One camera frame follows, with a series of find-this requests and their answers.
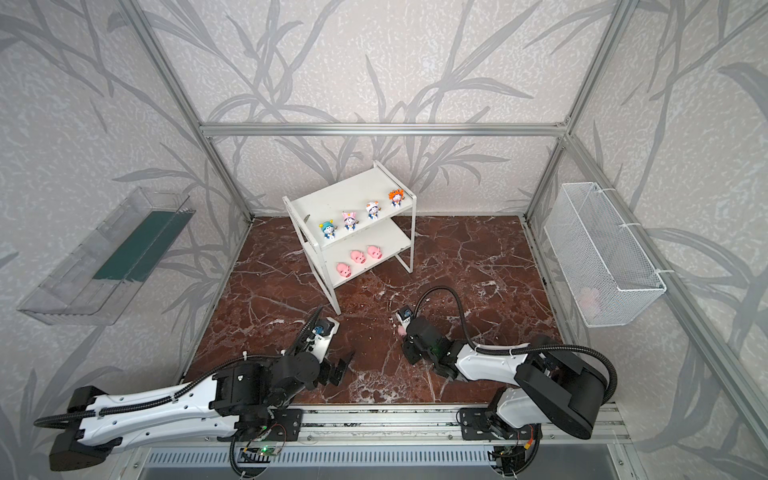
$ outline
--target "white wire mesh basket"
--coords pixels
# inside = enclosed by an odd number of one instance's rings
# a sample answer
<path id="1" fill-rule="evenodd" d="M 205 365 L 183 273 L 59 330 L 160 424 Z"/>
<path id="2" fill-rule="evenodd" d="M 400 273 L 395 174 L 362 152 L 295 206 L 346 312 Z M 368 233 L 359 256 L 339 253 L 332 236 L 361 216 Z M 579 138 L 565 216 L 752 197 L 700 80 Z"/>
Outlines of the white wire mesh basket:
<path id="1" fill-rule="evenodd" d="M 597 184 L 562 184 L 544 229 L 587 326 L 626 325 L 667 291 Z"/>

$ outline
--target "floor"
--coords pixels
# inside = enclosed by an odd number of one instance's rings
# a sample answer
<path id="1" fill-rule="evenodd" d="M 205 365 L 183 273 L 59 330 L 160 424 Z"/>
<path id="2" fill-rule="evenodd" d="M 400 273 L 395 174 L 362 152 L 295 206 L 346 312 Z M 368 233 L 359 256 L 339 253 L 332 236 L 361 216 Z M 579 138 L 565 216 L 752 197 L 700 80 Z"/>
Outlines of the floor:
<path id="1" fill-rule="evenodd" d="M 396 217 L 410 235 L 410 217 Z M 328 357 L 355 350 L 343 383 L 300 393 L 294 403 L 489 402 L 503 384 L 447 382 L 425 362 L 408 364 L 392 313 L 435 285 L 462 296 L 477 343 L 516 345 L 560 335 L 518 217 L 417 217 L 414 272 L 397 259 L 336 290 L 336 316 L 312 275 L 290 220 L 257 218 L 187 374 L 249 353 L 288 347 L 310 312 L 327 305 L 341 326 Z M 462 336 L 453 298 L 434 293 L 424 315 L 448 338 Z"/>

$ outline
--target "leaf pattern wallpaper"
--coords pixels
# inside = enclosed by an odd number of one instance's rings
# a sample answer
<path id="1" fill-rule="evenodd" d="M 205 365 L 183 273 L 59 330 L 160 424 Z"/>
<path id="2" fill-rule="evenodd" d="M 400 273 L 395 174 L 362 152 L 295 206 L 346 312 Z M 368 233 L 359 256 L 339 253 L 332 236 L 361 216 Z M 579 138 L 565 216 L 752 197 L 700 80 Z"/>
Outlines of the leaf pattern wallpaper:
<path id="1" fill-rule="evenodd" d="M 614 2 L 143 0 L 206 122 L 559 122 Z M 251 209 L 382 161 L 422 213 L 519 213 L 554 139 L 222 137 Z"/>
<path id="2" fill-rule="evenodd" d="M 576 127 L 764 392 L 766 14 L 766 2 L 641 3 Z M 665 302 L 625 327 L 583 327 L 541 229 L 568 181 L 584 177 L 566 157 L 534 232 L 571 333 L 613 353 L 617 402 L 649 476 L 768 478 L 768 460 Z"/>
<path id="3" fill-rule="evenodd" d="M 136 392 L 179 378 L 247 232 L 118 6 L 0 4 L 0 477 L 48 471 L 56 432 L 33 429 L 72 390 Z M 18 311 L 135 187 L 197 212 L 113 326 L 46 326 Z M 107 478 L 111 463 L 77 478 Z"/>

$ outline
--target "black cable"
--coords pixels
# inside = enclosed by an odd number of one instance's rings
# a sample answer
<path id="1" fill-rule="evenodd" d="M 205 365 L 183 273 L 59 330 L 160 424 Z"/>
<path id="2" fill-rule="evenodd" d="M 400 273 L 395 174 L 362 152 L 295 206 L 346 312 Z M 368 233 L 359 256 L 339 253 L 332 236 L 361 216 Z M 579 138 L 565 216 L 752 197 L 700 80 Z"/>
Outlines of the black cable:
<path id="1" fill-rule="evenodd" d="M 307 320 L 307 322 L 304 324 L 304 327 L 299 331 L 299 334 L 296 336 L 296 339 L 293 341 L 293 344 L 291 344 L 291 346 L 286 350 L 286 353 L 285 353 L 286 355 L 293 355 L 294 353 L 296 353 L 296 351 L 298 351 L 302 347 L 304 349 L 306 348 L 306 338 L 308 334 L 315 328 L 315 325 L 317 324 L 317 319 L 322 310 L 323 310 L 322 305 L 317 307 L 317 309 L 315 309 L 310 319 Z M 166 397 L 163 397 L 162 399 L 152 400 L 150 402 L 135 403 L 132 405 L 117 406 L 117 407 L 109 407 L 106 409 L 99 410 L 98 414 L 102 416 L 116 415 L 118 413 L 138 412 L 139 410 L 152 409 L 154 407 L 165 405 L 166 403 L 173 402 L 174 400 L 179 399 L 181 396 L 186 395 L 194 387 L 198 386 L 200 382 L 202 382 L 209 376 L 213 375 L 214 373 L 218 372 L 219 370 L 225 367 L 228 367 L 234 363 L 240 362 L 244 359 L 255 359 L 255 358 L 279 359 L 280 357 L 267 356 L 267 355 L 248 355 L 245 358 L 237 357 L 234 359 L 230 359 L 208 370 L 193 382 L 189 382 L 187 386 L 183 387 L 181 390 L 174 393 L 172 396 L 166 396 Z M 39 428 L 43 428 L 43 429 L 63 430 L 69 426 L 70 422 L 76 422 L 78 420 L 88 419 L 96 416 L 96 414 L 97 412 L 95 410 L 85 410 L 83 412 L 64 413 L 61 415 L 50 415 L 50 416 L 41 417 L 35 420 L 32 425 Z"/>
<path id="2" fill-rule="evenodd" d="M 525 463 L 523 463 L 523 466 L 520 467 L 519 470 L 513 471 L 512 475 L 503 475 L 503 472 L 501 471 L 501 469 L 498 466 L 494 466 L 492 468 L 498 474 L 500 474 L 500 475 L 502 475 L 502 476 L 504 476 L 506 478 L 509 478 L 511 476 L 517 476 L 518 474 L 520 474 L 520 472 L 523 472 L 526 468 L 531 466 L 531 463 L 533 463 L 533 460 L 534 460 L 534 458 L 536 458 L 536 454 L 538 453 L 538 446 L 541 444 L 541 440 L 538 438 L 540 431 L 541 431 L 541 423 L 537 423 L 535 425 L 531 425 L 531 435 L 533 435 L 531 438 L 535 439 L 536 443 L 533 445 L 533 449 L 531 450 L 531 454 L 528 456 L 527 459 L 525 459 Z M 509 455 L 503 455 L 503 454 L 499 454 L 499 453 L 495 453 L 495 452 L 488 452 L 488 454 L 492 458 L 506 458 L 506 457 L 509 456 Z"/>
<path id="3" fill-rule="evenodd" d="M 291 343 L 291 346 L 286 349 L 286 355 L 294 355 L 299 351 L 303 351 L 307 348 L 306 339 L 309 338 L 310 333 L 315 329 L 315 325 L 317 325 L 317 319 L 319 318 L 320 312 L 322 311 L 322 305 L 315 309 L 315 311 L 310 316 L 310 319 L 304 323 L 304 326 L 296 335 L 296 338 L 293 340 L 293 343 Z"/>
<path id="4" fill-rule="evenodd" d="M 280 357 L 268 356 L 268 355 L 248 355 L 247 357 L 245 357 L 245 359 L 256 359 L 256 358 L 278 359 Z M 76 422 L 78 420 L 95 417 L 97 413 L 99 415 L 115 415 L 118 413 L 137 412 L 139 410 L 151 409 L 157 406 L 165 405 L 166 403 L 172 402 L 175 399 L 179 399 L 181 396 L 189 393 L 190 390 L 198 386 L 203 380 L 205 380 L 209 376 L 212 376 L 214 373 L 218 372 L 224 367 L 228 367 L 237 362 L 242 362 L 243 360 L 244 358 L 242 356 L 227 360 L 226 362 L 208 370 L 193 382 L 189 382 L 185 387 L 183 387 L 178 392 L 174 393 L 172 396 L 166 396 L 166 397 L 163 397 L 162 399 L 152 400 L 150 402 L 134 403 L 131 405 L 118 406 L 118 407 L 109 407 L 106 409 L 101 409 L 98 412 L 96 410 L 85 410 L 84 412 L 63 413 L 61 415 L 45 416 L 35 420 L 32 423 L 32 425 L 39 428 L 43 428 L 43 429 L 63 430 L 68 427 L 70 422 Z"/>
<path id="5" fill-rule="evenodd" d="M 246 479 L 249 479 L 249 480 L 251 478 L 256 478 L 257 476 L 261 475 L 261 472 L 263 472 L 263 468 L 261 468 L 259 473 L 255 474 L 254 476 L 250 476 L 250 475 L 248 475 L 245 472 L 245 470 L 243 470 L 239 466 L 237 466 L 237 461 L 235 459 L 235 443 L 237 443 L 237 441 L 235 439 L 232 439 L 232 442 L 230 442 L 229 458 L 230 458 L 230 467 L 232 468 L 232 471 L 235 472 L 238 477 L 246 478 Z"/>
<path id="6" fill-rule="evenodd" d="M 436 290 L 448 290 L 451 293 L 451 295 L 453 295 L 454 300 L 456 300 L 456 306 L 458 307 L 458 317 L 462 321 L 462 330 L 464 330 L 464 338 L 467 340 L 467 344 L 473 350 L 476 350 L 477 345 L 475 345 L 475 342 L 472 342 L 472 338 L 469 336 L 469 331 L 467 330 L 467 319 L 464 318 L 464 307 L 462 306 L 462 300 L 458 297 L 458 293 L 456 293 L 456 290 L 454 290 L 450 286 L 438 285 L 424 292 L 424 295 L 422 295 L 422 298 L 420 298 L 419 302 L 416 304 L 416 310 L 413 311 L 413 318 L 418 318 L 419 309 L 421 308 L 422 302 L 426 299 L 427 296 L 429 296 L 430 293 Z"/>
<path id="7" fill-rule="evenodd" d="M 477 349 L 475 349 L 477 353 L 482 353 L 483 355 L 491 355 L 491 356 L 524 355 L 528 353 L 542 353 L 542 352 L 551 352 L 555 350 L 565 350 L 568 352 L 583 353 L 585 355 L 592 356 L 595 359 L 599 360 L 600 363 L 602 363 L 605 366 L 605 369 L 608 371 L 608 386 L 606 387 L 605 393 L 603 394 L 602 402 L 605 404 L 608 400 L 611 399 L 614 393 L 616 393 L 616 387 L 618 384 L 618 375 L 616 373 L 616 369 L 614 368 L 614 364 L 611 363 L 611 361 L 605 355 L 598 352 L 597 350 L 589 348 L 588 346 L 542 345 L 542 346 L 533 346 L 533 347 L 525 346 L 519 349 L 503 349 L 503 350 L 484 349 L 482 347 L 478 347 Z"/>
<path id="8" fill-rule="evenodd" d="M 611 363 L 611 361 L 605 355 L 589 347 L 582 346 L 582 345 L 543 345 L 543 346 L 536 346 L 536 347 L 527 346 L 519 349 L 484 349 L 482 347 L 477 346 L 474 342 L 472 342 L 472 339 L 469 337 L 469 331 L 467 330 L 467 319 L 464 317 L 464 307 L 462 306 L 462 301 L 459 299 L 458 293 L 456 293 L 456 291 L 450 286 L 444 286 L 444 285 L 434 286 L 431 289 L 424 292 L 424 295 L 422 295 L 422 297 L 419 299 L 419 302 L 416 304 L 416 309 L 413 312 L 413 318 L 417 318 L 419 314 L 419 308 L 421 308 L 422 302 L 426 299 L 426 297 L 430 293 L 436 290 L 448 290 L 453 295 L 453 298 L 456 300 L 456 306 L 458 308 L 458 317 L 462 322 L 462 330 L 464 331 L 464 337 L 467 340 L 467 344 L 477 353 L 482 353 L 484 355 L 491 355 L 491 356 L 523 355 L 527 353 L 551 352 L 553 350 L 565 350 L 568 352 L 583 353 L 585 355 L 592 356 L 595 359 L 599 360 L 600 363 L 602 363 L 605 366 L 605 369 L 608 371 L 608 386 L 606 387 L 605 393 L 603 394 L 602 402 L 605 404 L 608 400 L 611 399 L 614 393 L 616 393 L 616 387 L 618 385 L 618 375 L 616 373 L 616 369 L 614 368 L 613 363 Z"/>
<path id="9" fill-rule="evenodd" d="M 535 432 L 533 432 L 533 434 L 532 434 L 536 438 L 536 440 L 535 440 L 536 443 L 533 445 L 533 449 L 531 450 L 531 454 L 528 456 L 527 459 L 525 459 L 525 463 L 523 464 L 523 466 L 520 467 L 520 469 L 515 472 L 515 475 L 523 472 L 526 468 L 531 466 L 531 463 L 533 463 L 533 459 L 536 458 L 536 454 L 538 453 L 538 446 L 539 446 L 539 444 L 541 444 L 541 440 L 538 439 L 538 433 L 539 433 L 538 431 L 540 429 L 541 429 L 541 424 L 537 424 L 535 426 Z"/>

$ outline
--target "vent grille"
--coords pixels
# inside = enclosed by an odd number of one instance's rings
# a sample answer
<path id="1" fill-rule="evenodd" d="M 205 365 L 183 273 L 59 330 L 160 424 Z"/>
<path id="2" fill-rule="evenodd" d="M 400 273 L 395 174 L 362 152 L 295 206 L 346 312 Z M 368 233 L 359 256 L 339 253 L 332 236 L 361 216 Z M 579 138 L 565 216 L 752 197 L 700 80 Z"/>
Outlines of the vent grille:
<path id="1" fill-rule="evenodd" d="M 490 465 L 483 445 L 443 446 L 287 446 L 270 457 L 271 467 L 347 467 L 409 465 Z M 228 447 L 152 448 L 145 468 L 228 466 Z"/>

